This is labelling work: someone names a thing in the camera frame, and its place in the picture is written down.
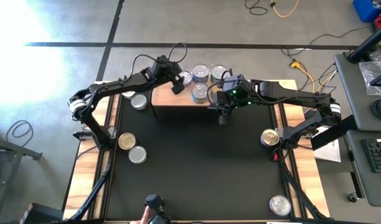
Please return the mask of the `black keyboard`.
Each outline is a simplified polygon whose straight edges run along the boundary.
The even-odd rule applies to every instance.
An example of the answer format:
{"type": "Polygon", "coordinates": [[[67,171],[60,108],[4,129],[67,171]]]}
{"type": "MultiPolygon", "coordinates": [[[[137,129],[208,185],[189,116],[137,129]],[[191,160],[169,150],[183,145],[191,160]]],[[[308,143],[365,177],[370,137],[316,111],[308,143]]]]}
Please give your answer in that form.
{"type": "Polygon", "coordinates": [[[374,173],[381,172],[381,139],[363,139],[362,147],[374,173]]]}

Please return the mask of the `blue bin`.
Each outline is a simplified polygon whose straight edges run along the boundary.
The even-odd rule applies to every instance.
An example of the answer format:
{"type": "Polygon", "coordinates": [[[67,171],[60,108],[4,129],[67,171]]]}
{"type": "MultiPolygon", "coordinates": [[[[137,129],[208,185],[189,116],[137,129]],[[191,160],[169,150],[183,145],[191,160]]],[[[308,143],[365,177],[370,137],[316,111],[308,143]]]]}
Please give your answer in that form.
{"type": "Polygon", "coordinates": [[[377,7],[373,0],[353,0],[355,11],[362,22],[373,22],[381,14],[381,6],[377,7]]]}

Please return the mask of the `dark blue tuna can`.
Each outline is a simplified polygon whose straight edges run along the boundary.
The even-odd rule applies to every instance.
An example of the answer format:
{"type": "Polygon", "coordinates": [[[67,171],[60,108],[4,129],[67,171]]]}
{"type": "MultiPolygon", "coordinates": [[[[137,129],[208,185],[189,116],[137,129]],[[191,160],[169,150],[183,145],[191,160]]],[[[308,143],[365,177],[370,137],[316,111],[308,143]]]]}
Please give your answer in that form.
{"type": "Polygon", "coordinates": [[[206,83],[209,78],[209,68],[203,63],[192,67],[192,80],[195,83],[206,83]]]}
{"type": "Polygon", "coordinates": [[[210,79],[214,77],[221,80],[225,71],[227,71],[227,68],[224,65],[214,65],[210,71],[210,79]]]}

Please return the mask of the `black aluminium table frame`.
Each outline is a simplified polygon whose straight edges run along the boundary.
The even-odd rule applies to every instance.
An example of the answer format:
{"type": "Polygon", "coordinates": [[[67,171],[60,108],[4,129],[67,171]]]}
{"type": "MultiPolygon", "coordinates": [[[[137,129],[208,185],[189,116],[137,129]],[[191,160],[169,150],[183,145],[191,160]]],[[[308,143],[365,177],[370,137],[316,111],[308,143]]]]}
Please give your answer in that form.
{"type": "MultiPolygon", "coordinates": [[[[147,106],[151,104],[152,91],[146,91],[147,106]]],[[[121,113],[121,101],[125,98],[122,94],[107,96],[101,99],[95,112],[94,118],[102,128],[113,125],[116,134],[118,131],[121,113]]],[[[267,106],[271,111],[272,128],[285,128],[296,126],[304,121],[301,106],[280,103],[279,105],[267,106]]],[[[291,201],[291,214],[296,217],[326,218],[329,216],[326,199],[322,189],[316,160],[311,149],[311,143],[302,139],[299,147],[289,153],[282,149],[268,147],[272,154],[279,155],[277,162],[284,185],[289,194],[286,197],[291,201]]],[[[68,200],[64,208],[64,216],[69,220],[81,220],[82,213],[86,213],[86,220],[97,218],[106,222],[129,222],[109,221],[106,219],[108,199],[111,187],[111,175],[115,161],[118,138],[113,137],[113,147],[110,150],[101,151],[96,148],[92,139],[81,143],[79,151],[81,157],[75,162],[73,178],[68,192],[68,200]]],[[[177,222],[195,222],[192,220],[175,220],[177,222]]],[[[207,220],[208,222],[254,222],[258,220],[207,220]]]]}

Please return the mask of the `person's hand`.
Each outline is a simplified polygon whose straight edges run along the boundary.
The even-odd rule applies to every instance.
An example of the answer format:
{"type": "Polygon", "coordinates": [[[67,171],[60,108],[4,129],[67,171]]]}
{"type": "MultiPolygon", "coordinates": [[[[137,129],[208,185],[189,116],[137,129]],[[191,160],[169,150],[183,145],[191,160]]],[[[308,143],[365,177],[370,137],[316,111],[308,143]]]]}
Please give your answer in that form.
{"type": "Polygon", "coordinates": [[[130,221],[129,224],[148,224],[151,218],[151,209],[146,206],[140,220],[130,221]]]}

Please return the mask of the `silver-top tuna can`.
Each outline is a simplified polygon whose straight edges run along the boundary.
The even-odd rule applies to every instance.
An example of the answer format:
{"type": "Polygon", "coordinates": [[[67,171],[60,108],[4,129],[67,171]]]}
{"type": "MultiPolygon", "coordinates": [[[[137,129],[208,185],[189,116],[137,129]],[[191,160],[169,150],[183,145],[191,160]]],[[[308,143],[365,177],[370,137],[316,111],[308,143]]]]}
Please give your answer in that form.
{"type": "Polygon", "coordinates": [[[207,101],[208,86],[205,83],[197,83],[192,89],[192,99],[195,103],[201,104],[207,101]]]}

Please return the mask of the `green Bumble Bee tuna can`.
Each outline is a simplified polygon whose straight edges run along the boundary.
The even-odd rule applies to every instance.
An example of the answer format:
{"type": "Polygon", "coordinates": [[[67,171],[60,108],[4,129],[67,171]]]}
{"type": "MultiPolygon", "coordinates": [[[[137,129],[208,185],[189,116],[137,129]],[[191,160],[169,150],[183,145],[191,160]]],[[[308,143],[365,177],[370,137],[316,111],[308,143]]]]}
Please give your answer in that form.
{"type": "Polygon", "coordinates": [[[142,164],[147,159],[147,152],[142,146],[135,146],[129,150],[129,160],[134,164],[142,164]]]}
{"type": "Polygon", "coordinates": [[[131,106],[136,110],[145,109],[148,99],[143,94],[134,95],[131,99],[131,106]]]}

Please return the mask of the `blue gold-top tuna can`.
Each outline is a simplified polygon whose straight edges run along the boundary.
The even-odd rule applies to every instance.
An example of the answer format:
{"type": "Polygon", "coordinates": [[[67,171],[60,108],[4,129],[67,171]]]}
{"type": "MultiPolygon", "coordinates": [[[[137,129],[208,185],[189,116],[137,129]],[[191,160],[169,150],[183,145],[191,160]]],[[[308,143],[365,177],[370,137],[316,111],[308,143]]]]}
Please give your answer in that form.
{"type": "Polygon", "coordinates": [[[274,129],[266,129],[260,136],[261,143],[266,147],[272,147],[279,143],[280,137],[274,129]]]}

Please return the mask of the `grey desk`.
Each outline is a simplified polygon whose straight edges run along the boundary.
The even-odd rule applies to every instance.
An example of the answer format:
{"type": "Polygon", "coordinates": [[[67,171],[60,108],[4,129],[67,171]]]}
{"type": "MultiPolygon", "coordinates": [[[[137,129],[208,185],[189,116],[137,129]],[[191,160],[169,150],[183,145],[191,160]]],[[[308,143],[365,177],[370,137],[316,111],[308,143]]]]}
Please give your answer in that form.
{"type": "Polygon", "coordinates": [[[371,110],[372,103],[381,99],[381,96],[367,94],[365,80],[359,64],[349,62],[347,53],[336,54],[334,63],[339,72],[358,130],[381,132],[381,120],[371,110]]]}
{"type": "Polygon", "coordinates": [[[381,207],[381,172],[372,172],[361,144],[363,139],[381,139],[381,133],[348,131],[346,134],[346,143],[354,172],[359,179],[361,196],[365,197],[371,206],[381,207]]]}

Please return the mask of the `grey metal cart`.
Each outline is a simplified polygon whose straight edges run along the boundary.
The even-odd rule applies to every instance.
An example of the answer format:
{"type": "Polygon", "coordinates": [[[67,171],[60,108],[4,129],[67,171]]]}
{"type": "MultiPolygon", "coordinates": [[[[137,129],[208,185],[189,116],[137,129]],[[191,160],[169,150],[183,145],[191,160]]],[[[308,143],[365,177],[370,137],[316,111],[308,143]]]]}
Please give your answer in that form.
{"type": "Polygon", "coordinates": [[[29,156],[33,160],[39,160],[42,157],[42,153],[35,152],[23,146],[18,146],[17,144],[13,144],[3,139],[0,139],[0,150],[4,151],[4,153],[0,154],[0,157],[3,155],[14,157],[12,162],[11,172],[7,176],[7,179],[0,183],[0,212],[1,212],[4,206],[5,199],[8,197],[8,193],[12,187],[12,182],[14,181],[14,178],[16,176],[17,170],[21,163],[21,159],[24,156],[29,156]]]}

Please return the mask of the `black monitor pole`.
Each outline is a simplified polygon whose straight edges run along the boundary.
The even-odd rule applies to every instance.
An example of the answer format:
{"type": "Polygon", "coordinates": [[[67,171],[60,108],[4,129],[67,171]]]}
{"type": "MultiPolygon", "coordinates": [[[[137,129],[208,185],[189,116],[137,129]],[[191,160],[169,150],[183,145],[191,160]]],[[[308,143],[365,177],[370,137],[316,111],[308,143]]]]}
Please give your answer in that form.
{"type": "Polygon", "coordinates": [[[381,28],[374,32],[369,38],[361,43],[353,52],[347,56],[347,60],[351,63],[357,63],[362,56],[368,52],[373,46],[381,41],[381,28]]]}

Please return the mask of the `clear plastic bag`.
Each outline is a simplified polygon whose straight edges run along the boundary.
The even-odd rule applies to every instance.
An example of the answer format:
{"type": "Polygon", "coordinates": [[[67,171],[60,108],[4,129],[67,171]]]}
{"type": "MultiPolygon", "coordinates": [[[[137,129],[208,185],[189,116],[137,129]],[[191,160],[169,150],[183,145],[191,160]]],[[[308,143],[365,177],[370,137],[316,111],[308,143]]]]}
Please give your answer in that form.
{"type": "Polygon", "coordinates": [[[366,94],[381,96],[381,87],[370,86],[370,81],[381,75],[381,61],[360,62],[360,72],[365,82],[366,94]]]}

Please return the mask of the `black box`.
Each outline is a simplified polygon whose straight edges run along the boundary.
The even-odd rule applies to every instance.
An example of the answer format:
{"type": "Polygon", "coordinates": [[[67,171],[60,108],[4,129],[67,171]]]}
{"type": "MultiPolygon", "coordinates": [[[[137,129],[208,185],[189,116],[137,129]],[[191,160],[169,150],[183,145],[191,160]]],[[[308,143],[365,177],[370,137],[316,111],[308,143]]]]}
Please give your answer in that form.
{"type": "Polygon", "coordinates": [[[38,203],[31,203],[23,214],[19,224],[43,224],[59,222],[64,212],[38,203]]]}

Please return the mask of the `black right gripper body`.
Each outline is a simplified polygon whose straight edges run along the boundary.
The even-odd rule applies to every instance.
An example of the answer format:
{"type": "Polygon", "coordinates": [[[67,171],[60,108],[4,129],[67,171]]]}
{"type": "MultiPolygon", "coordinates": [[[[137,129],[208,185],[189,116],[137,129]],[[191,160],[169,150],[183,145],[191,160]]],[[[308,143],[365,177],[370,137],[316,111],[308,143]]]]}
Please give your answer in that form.
{"type": "Polygon", "coordinates": [[[253,98],[248,95],[230,95],[226,94],[227,102],[225,104],[226,108],[235,109],[244,106],[250,106],[253,104],[253,98]]]}

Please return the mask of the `teal yellowfin tuna can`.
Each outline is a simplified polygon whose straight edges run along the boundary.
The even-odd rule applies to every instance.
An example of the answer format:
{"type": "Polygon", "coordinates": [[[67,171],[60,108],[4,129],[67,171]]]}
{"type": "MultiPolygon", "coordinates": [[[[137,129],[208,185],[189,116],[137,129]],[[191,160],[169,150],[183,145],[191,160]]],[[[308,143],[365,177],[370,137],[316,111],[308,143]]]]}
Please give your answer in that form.
{"type": "Polygon", "coordinates": [[[192,83],[192,74],[186,70],[183,70],[179,76],[182,78],[182,83],[185,87],[188,87],[192,83]]]}

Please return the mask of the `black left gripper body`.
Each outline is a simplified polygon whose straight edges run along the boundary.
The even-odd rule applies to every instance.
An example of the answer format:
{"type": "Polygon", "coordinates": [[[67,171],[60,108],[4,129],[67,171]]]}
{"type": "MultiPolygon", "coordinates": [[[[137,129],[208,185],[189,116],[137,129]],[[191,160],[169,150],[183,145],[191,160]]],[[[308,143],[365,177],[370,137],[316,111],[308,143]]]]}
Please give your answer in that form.
{"type": "Polygon", "coordinates": [[[176,71],[169,67],[148,67],[146,76],[149,85],[162,85],[176,79],[176,71]]]}

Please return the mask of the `white paper sheet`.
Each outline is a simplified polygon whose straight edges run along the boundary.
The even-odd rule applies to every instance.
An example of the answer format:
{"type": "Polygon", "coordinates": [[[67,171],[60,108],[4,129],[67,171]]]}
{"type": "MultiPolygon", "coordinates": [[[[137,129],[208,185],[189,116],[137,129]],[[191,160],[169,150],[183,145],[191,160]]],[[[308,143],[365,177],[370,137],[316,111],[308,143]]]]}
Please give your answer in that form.
{"type": "Polygon", "coordinates": [[[311,147],[314,151],[314,156],[316,159],[330,161],[330,162],[341,162],[341,154],[339,147],[339,140],[333,140],[321,147],[314,146],[311,140],[311,147]]]}

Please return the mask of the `black diagonal desk beam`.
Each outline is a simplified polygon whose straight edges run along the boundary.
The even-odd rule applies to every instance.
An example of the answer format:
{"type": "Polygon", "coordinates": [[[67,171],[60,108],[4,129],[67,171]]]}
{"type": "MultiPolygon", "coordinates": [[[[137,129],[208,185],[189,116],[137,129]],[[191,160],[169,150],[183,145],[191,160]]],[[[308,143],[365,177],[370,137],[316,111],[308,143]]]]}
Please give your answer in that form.
{"type": "Polygon", "coordinates": [[[328,128],[327,130],[315,135],[311,139],[312,149],[315,151],[330,142],[343,137],[349,130],[357,130],[357,125],[353,115],[343,119],[340,123],[328,128]]]}

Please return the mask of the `red tuna can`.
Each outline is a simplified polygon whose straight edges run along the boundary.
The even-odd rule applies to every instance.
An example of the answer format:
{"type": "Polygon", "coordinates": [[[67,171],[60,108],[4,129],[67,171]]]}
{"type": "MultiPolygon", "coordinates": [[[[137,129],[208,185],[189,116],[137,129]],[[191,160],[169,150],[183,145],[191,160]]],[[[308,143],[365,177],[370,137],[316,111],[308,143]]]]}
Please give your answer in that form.
{"type": "Polygon", "coordinates": [[[291,203],[283,195],[275,195],[269,201],[270,210],[278,216],[285,217],[291,212],[291,203]]]}

